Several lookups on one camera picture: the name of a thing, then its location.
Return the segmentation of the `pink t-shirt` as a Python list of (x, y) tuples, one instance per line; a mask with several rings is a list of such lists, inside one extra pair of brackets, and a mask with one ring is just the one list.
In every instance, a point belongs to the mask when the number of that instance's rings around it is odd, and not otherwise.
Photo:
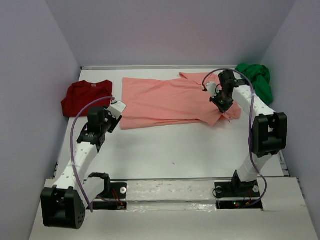
[(206, 73), (183, 73), (171, 80), (123, 78), (122, 101), (126, 104), (122, 130), (165, 125), (205, 123), (214, 126), (219, 120), (236, 120), (241, 108), (234, 103), (221, 113), (202, 90)]

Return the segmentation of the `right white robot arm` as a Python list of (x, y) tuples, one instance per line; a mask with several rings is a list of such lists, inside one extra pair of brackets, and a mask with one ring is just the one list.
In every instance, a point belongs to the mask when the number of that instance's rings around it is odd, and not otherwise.
[(227, 186), (222, 188), (240, 195), (255, 186), (268, 160), (286, 147), (288, 117), (267, 106), (247, 77), (243, 75), (237, 79), (234, 74), (232, 69), (222, 69), (219, 82), (203, 82), (202, 89), (209, 92), (210, 102), (221, 113), (226, 113), (237, 103), (248, 114), (248, 156)]

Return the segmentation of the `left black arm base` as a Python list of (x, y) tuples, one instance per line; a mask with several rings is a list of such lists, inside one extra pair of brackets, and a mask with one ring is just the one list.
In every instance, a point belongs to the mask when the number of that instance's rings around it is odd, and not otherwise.
[(85, 186), (87, 182), (97, 180), (99, 183), (98, 195), (92, 201), (93, 210), (126, 210), (127, 209), (127, 183), (123, 181), (111, 181), (110, 176), (107, 173), (93, 172), (87, 180), (84, 182)]

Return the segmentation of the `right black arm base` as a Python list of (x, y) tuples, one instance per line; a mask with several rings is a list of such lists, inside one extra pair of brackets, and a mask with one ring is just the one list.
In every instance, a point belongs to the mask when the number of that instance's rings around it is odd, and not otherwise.
[(263, 209), (258, 181), (241, 181), (237, 171), (231, 180), (215, 182), (212, 195), (218, 210)]

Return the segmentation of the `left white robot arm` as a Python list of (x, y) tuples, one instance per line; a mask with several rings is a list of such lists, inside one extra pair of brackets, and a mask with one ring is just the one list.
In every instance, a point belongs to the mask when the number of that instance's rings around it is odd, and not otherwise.
[(112, 133), (126, 105), (114, 101), (109, 106), (94, 106), (87, 113), (76, 143), (70, 144), (70, 161), (61, 176), (40, 195), (42, 221), (45, 227), (78, 230), (84, 223), (86, 209), (93, 209), (93, 200), (109, 193), (111, 180), (107, 173), (87, 171), (99, 154), (106, 134)]

